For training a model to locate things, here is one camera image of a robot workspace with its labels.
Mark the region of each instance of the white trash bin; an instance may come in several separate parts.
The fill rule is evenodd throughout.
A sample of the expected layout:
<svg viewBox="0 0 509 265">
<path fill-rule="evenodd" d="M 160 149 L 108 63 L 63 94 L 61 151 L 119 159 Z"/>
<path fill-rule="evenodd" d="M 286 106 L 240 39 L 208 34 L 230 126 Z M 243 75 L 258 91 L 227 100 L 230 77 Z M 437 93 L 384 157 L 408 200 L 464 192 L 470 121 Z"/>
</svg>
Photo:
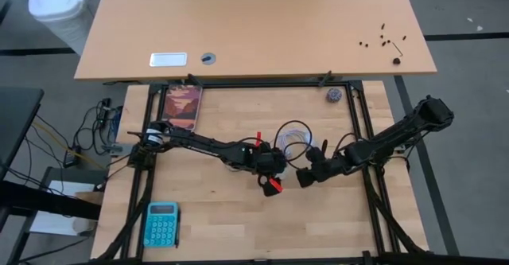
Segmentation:
<svg viewBox="0 0 509 265">
<path fill-rule="evenodd" d="M 93 15 L 88 0 L 29 0 L 29 12 L 81 56 Z"/>
</svg>

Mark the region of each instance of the calculator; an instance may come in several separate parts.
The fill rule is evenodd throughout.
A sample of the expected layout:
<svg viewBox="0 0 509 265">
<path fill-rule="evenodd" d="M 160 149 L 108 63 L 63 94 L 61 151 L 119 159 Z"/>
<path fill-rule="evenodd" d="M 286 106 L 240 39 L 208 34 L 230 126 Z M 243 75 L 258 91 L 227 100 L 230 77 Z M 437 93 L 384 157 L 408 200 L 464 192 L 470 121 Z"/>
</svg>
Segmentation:
<svg viewBox="0 0 509 265">
<path fill-rule="evenodd" d="M 151 202 L 145 223 L 145 247 L 178 245 L 179 208 L 176 202 Z"/>
</svg>

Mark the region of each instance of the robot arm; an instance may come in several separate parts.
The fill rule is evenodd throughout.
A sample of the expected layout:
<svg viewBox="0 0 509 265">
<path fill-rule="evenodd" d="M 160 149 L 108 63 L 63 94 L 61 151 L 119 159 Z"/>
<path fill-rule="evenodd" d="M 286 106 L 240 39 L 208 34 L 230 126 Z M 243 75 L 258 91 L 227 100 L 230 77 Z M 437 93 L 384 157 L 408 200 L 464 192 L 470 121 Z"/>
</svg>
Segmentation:
<svg viewBox="0 0 509 265">
<path fill-rule="evenodd" d="M 337 150 L 332 158 L 325 158 L 324 152 L 313 147 L 306 153 L 311 169 L 298 170 L 297 178 L 301 187 L 310 186 L 315 181 L 323 182 L 338 174 L 349 175 L 364 166 L 383 164 L 393 154 L 394 148 L 422 131 L 441 131 L 450 126 L 454 114 L 441 99 L 427 96 L 419 102 L 412 113 L 395 125 L 380 132 L 375 137 L 352 142 Z"/>
<path fill-rule="evenodd" d="M 297 171 L 301 187 L 310 186 L 315 181 L 323 182 L 338 174 L 351 174 L 370 163 L 383 164 L 394 152 L 394 148 L 417 136 L 422 131 L 440 131 L 448 127 L 454 114 L 440 99 L 428 96 L 419 102 L 414 111 L 387 128 L 375 137 L 348 144 L 337 150 L 332 158 L 326 158 L 324 151 L 311 148 L 306 157 L 311 161 L 311 169 Z M 166 152 L 174 147 L 184 147 L 202 154 L 219 158 L 227 166 L 258 175 L 258 184 L 266 196 L 282 191 L 281 181 L 275 176 L 286 168 L 286 158 L 278 148 L 271 148 L 268 142 L 259 146 L 244 142 L 220 142 L 195 134 L 189 130 L 175 127 L 166 121 L 151 122 L 145 134 L 137 134 L 141 142 L 133 148 L 129 164 L 146 166 L 152 164 L 156 153 Z"/>
<path fill-rule="evenodd" d="M 133 166 L 143 166 L 147 163 L 147 159 L 150 163 L 150 157 L 155 153 L 164 153 L 174 147 L 183 147 L 217 157 L 225 165 L 236 170 L 257 174 L 258 184 L 267 197 L 282 191 L 281 180 L 275 176 L 286 168 L 285 155 L 278 148 L 271 148 L 268 142 L 260 142 L 259 145 L 244 142 L 256 138 L 245 138 L 238 142 L 220 142 L 190 130 L 175 127 L 166 121 L 151 122 L 145 134 L 131 134 L 137 134 L 142 140 L 133 148 L 128 161 Z M 266 179 L 266 182 L 262 183 L 262 177 Z"/>
</svg>

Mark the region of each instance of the calculator screen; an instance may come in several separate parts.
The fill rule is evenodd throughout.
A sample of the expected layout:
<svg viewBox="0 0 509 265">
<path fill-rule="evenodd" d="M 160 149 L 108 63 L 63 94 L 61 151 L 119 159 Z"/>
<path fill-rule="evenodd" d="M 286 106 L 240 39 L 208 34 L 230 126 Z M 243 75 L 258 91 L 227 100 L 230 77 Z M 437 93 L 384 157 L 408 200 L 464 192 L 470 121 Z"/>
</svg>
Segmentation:
<svg viewBox="0 0 509 265">
<path fill-rule="evenodd" d="M 150 213 L 173 213 L 173 205 L 153 205 Z"/>
</svg>

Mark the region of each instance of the wooden tabletop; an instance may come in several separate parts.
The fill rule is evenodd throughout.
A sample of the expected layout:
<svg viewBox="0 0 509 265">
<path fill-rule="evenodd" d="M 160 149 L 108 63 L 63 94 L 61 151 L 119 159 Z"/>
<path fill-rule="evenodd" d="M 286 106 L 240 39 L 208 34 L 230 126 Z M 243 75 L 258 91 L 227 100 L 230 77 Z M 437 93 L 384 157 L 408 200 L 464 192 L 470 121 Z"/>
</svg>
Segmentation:
<svg viewBox="0 0 509 265">
<path fill-rule="evenodd" d="M 394 122 L 385 88 L 379 81 L 363 84 L 374 130 L 380 132 Z M 327 90 L 207 89 L 202 96 L 196 133 L 227 142 L 261 131 L 262 138 L 270 141 L 284 122 L 300 119 L 311 127 L 319 144 L 324 138 L 329 140 L 330 155 L 338 140 L 352 131 L 352 121 L 346 99 L 327 103 Z M 117 142 L 138 141 L 126 132 L 141 130 L 147 92 L 148 86 L 128 88 Z M 297 164 L 303 166 L 306 161 L 297 160 Z M 111 171 L 123 165 L 124 161 L 119 162 Z M 395 218 L 418 245 L 426 247 L 404 161 L 392 159 L 385 169 Z M 107 248 L 126 219 L 133 172 L 125 169 L 107 184 L 92 257 Z M 352 257 L 363 250 L 376 255 L 361 173 L 337 176 L 307 189 L 301 189 L 291 173 L 282 184 L 282 193 L 267 198 L 255 176 L 231 172 L 217 158 L 186 149 L 159 154 L 152 201 L 179 203 L 181 244 L 178 249 L 146 248 L 143 259 Z M 384 224 L 383 229 L 389 246 Z M 133 238 L 131 249 L 135 247 Z"/>
<path fill-rule="evenodd" d="M 187 64 L 152 68 L 152 53 L 187 53 Z M 203 64 L 205 53 L 214 53 L 216 62 Z M 395 57 L 400 65 L 393 64 Z M 328 71 L 403 75 L 437 70 L 409 0 L 101 0 L 75 78 L 315 76 Z"/>
</svg>

